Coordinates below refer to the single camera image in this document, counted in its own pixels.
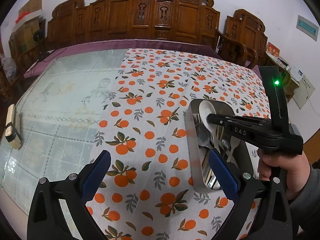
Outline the person's right forearm grey sleeve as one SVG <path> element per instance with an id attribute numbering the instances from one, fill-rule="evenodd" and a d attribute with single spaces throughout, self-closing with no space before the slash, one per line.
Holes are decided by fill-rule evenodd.
<path id="1" fill-rule="evenodd" d="M 309 236 L 319 237 L 319 169 L 311 167 L 301 193 L 290 203 L 293 222 Z"/>

